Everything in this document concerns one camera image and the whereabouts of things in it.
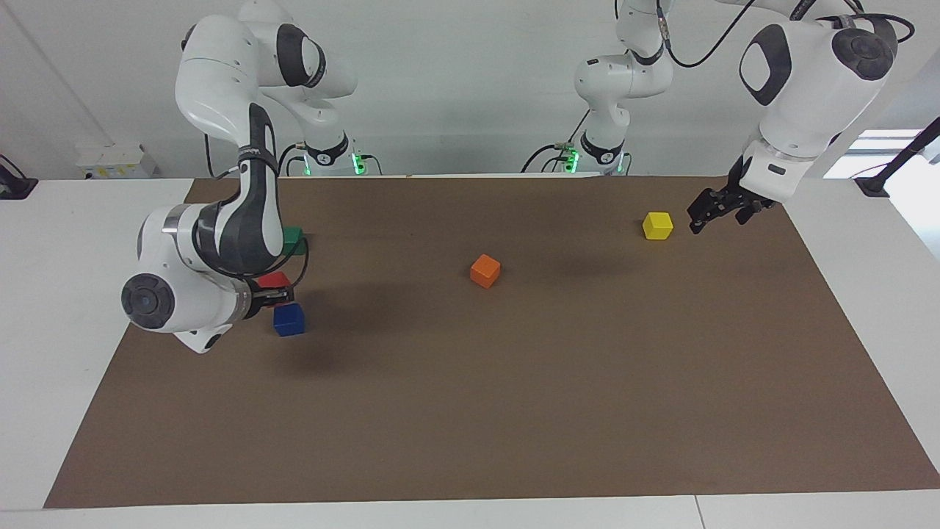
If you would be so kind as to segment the blue wooden block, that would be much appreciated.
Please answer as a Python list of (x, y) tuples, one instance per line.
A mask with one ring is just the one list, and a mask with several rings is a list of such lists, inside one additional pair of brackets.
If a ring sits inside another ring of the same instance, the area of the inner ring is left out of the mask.
[(306, 316), (298, 303), (285, 303), (273, 308), (272, 327), (278, 336), (296, 336), (306, 332)]

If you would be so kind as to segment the orange wooden block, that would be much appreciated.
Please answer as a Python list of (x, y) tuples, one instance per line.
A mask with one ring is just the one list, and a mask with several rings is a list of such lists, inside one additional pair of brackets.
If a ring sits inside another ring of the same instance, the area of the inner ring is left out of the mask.
[(469, 277), (474, 284), (489, 289), (496, 283), (502, 271), (502, 264), (488, 254), (481, 254), (470, 268)]

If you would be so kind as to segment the black stand with pole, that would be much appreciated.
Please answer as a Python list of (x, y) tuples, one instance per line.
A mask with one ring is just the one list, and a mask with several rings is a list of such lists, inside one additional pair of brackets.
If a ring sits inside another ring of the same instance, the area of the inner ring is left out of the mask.
[(940, 164), (940, 116), (934, 118), (914, 139), (894, 157), (880, 167), (873, 177), (855, 177), (857, 187), (867, 197), (889, 198), (884, 189), (887, 181), (905, 164), (920, 156), (930, 165)]

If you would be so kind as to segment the brown table mat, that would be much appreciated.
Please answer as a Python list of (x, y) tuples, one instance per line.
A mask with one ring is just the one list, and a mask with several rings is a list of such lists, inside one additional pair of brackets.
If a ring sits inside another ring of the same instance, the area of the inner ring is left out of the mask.
[(694, 235), (705, 185), (284, 180), (305, 334), (128, 328), (45, 505), (940, 489), (786, 211)]

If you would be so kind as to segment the black table clamp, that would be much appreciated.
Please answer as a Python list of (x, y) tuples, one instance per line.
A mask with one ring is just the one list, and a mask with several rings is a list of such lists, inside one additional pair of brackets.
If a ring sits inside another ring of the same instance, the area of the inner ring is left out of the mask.
[(38, 180), (26, 174), (6, 155), (0, 154), (0, 200), (26, 200)]

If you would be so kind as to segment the white wall box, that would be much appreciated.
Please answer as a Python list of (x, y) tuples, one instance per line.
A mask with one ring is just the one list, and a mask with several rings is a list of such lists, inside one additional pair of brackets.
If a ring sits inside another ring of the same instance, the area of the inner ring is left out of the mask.
[(141, 144), (78, 148), (75, 167), (84, 179), (151, 179), (161, 171)]

